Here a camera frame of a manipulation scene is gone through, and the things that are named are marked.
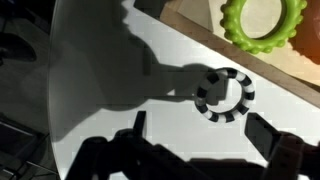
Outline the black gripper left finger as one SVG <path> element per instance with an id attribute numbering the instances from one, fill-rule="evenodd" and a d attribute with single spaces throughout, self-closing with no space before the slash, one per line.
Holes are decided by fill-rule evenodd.
<path id="1" fill-rule="evenodd" d="M 146 112 L 138 111 L 133 126 L 133 133 L 135 136 L 143 137 L 145 135 L 145 122 Z"/>

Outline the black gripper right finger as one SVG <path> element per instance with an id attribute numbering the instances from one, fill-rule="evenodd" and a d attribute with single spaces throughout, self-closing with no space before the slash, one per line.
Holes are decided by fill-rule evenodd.
<path id="1" fill-rule="evenodd" d="M 247 115 L 244 133 L 265 160 L 270 158 L 281 137 L 280 132 L 258 113 Z"/>

